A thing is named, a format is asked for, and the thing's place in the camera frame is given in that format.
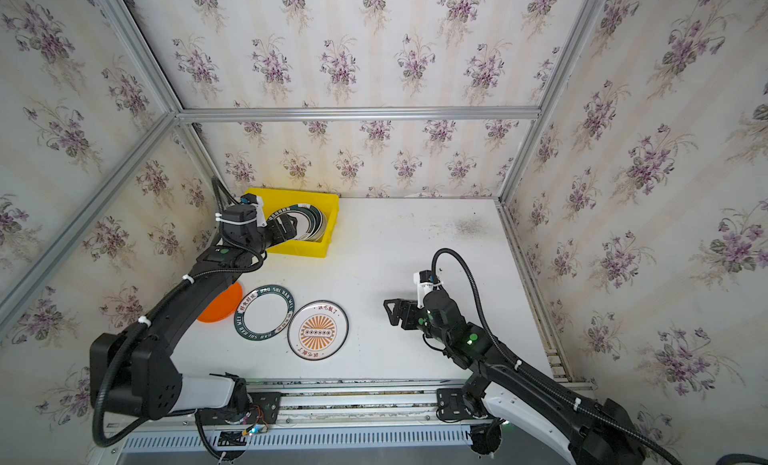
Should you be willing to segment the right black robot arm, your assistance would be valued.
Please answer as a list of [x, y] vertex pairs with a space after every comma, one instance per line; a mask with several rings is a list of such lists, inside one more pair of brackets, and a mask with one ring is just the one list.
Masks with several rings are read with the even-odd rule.
[[460, 392], [470, 415], [508, 421], [571, 464], [642, 464], [650, 452], [677, 463], [617, 402], [587, 398], [540, 372], [467, 321], [446, 291], [433, 290], [422, 301], [388, 299], [384, 309], [391, 325], [437, 339], [448, 359], [470, 371]]

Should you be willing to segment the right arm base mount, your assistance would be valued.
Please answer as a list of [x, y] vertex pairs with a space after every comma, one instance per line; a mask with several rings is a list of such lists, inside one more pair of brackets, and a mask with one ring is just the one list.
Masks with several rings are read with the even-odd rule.
[[461, 386], [437, 389], [436, 417], [447, 423], [488, 418], [482, 399], [489, 385], [488, 379], [472, 376]]

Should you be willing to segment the small green ringed plate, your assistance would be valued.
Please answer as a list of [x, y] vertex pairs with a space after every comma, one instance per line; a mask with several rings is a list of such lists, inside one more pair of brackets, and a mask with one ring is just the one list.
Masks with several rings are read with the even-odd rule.
[[328, 216], [324, 212], [321, 212], [322, 215], [322, 227], [320, 229], [319, 238], [322, 240], [322, 237], [324, 236], [325, 232], [327, 231], [328, 226]]

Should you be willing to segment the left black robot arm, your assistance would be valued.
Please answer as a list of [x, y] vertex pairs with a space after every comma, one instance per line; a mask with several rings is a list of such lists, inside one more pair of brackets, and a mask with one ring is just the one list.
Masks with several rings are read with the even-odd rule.
[[257, 271], [269, 248], [294, 239], [294, 218], [266, 219], [254, 201], [220, 210], [219, 230], [191, 270], [152, 309], [90, 346], [92, 438], [107, 448], [140, 425], [202, 409], [245, 414], [249, 398], [232, 374], [186, 377], [172, 355], [202, 312], [241, 275]]

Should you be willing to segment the orange sunburst pattern plate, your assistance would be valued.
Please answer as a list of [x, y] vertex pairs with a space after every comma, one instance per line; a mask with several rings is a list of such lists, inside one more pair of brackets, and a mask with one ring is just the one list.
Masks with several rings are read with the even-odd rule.
[[336, 354], [346, 342], [350, 325], [341, 306], [317, 300], [300, 308], [288, 327], [291, 351], [306, 361], [321, 361]]

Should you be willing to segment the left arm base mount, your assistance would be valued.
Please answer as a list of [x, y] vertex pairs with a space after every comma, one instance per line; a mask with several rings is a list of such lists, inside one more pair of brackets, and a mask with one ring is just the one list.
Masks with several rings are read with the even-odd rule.
[[233, 392], [223, 408], [204, 408], [198, 421], [203, 426], [242, 425], [259, 428], [274, 425], [280, 411], [280, 392], [250, 392], [244, 378], [233, 374], [213, 374], [211, 378], [226, 378]]

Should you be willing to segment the green red ringed plate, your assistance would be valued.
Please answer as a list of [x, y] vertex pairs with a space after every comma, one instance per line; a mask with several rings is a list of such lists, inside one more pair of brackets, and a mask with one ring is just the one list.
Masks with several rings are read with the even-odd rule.
[[269, 216], [269, 219], [277, 220], [279, 215], [291, 213], [298, 219], [295, 240], [316, 242], [320, 240], [319, 232], [322, 227], [321, 212], [314, 205], [299, 203], [278, 209]]

